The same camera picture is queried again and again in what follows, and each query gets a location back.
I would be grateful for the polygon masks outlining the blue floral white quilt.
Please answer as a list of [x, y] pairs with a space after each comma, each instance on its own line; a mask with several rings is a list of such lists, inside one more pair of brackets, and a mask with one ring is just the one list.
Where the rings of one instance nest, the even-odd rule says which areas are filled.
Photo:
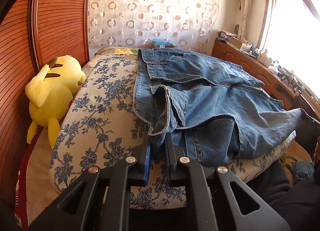
[[[50, 182], [62, 193], [90, 166], [112, 167], [142, 145], [144, 129], [132, 110], [138, 70], [136, 55], [96, 55], [86, 66], [87, 79], [66, 114], [52, 151]], [[253, 160], [227, 163], [244, 182], [264, 172], [285, 153], [296, 133]], [[133, 187], [133, 209], [175, 209], [187, 205], [184, 187], [169, 187], [162, 159], [151, 161], [146, 187]]]

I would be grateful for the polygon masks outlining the cardboard box on cabinet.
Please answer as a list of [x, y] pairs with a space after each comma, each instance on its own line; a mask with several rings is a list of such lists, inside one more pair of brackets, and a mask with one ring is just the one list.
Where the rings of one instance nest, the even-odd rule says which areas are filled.
[[242, 50], [242, 51], [246, 51], [249, 52], [251, 45], [247, 44], [247, 43], [243, 43], [242, 41], [240, 41], [239, 39], [235, 38], [235, 37], [231, 37], [229, 39], [229, 43], [236, 47], [236, 49]]

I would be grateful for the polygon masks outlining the cream side curtain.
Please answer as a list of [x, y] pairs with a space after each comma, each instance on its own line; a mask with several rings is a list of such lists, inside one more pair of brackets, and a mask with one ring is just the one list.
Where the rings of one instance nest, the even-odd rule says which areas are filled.
[[240, 0], [240, 23], [238, 38], [246, 38], [247, 20], [251, 9], [252, 0]]

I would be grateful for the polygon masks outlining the bright window wooden frame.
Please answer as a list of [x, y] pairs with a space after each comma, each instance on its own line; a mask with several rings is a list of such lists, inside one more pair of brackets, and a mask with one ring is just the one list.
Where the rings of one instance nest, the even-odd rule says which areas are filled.
[[303, 0], [269, 0], [263, 48], [319, 99], [319, 19]]

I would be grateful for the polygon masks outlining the colourful floral bed sheet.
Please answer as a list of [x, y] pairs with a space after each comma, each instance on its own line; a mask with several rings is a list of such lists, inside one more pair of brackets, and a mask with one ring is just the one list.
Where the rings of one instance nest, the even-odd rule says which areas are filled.
[[138, 49], [136, 48], [112, 48], [112, 47], [104, 47], [99, 49], [96, 53], [96, 55], [108, 55], [108, 54], [121, 54], [121, 55], [138, 55]]

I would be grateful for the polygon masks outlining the yellow Pikachu plush toy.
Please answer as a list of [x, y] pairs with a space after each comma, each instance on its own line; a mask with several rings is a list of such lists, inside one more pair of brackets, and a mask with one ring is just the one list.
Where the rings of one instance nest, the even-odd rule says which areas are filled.
[[25, 87], [32, 119], [27, 143], [31, 143], [41, 126], [48, 129], [49, 144], [54, 148], [60, 132], [60, 121], [85, 79], [80, 63], [70, 55], [52, 58], [41, 68]]

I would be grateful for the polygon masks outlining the long wooden cabinet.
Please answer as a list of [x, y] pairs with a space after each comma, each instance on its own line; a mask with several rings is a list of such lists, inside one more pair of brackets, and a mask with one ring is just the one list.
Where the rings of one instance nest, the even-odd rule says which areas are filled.
[[263, 81], [263, 89], [273, 98], [281, 100], [284, 108], [303, 108], [311, 117], [319, 119], [319, 110], [313, 108], [302, 94], [297, 94], [284, 81], [267, 70], [264, 65], [216, 39], [212, 56], [242, 66], [243, 70]]

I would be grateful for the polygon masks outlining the blue denim jeans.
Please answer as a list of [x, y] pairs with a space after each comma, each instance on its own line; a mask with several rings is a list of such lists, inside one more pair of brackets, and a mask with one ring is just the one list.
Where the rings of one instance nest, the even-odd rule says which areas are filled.
[[302, 121], [237, 64], [175, 48], [140, 49], [137, 61], [134, 110], [153, 147], [170, 134], [205, 167], [258, 158]]

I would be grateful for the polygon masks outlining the white circle pattern curtain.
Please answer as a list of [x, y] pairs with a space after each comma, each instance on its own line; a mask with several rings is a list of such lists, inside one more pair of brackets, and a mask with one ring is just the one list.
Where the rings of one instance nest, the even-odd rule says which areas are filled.
[[205, 53], [219, 0], [89, 0], [90, 47], [149, 48], [154, 40]]

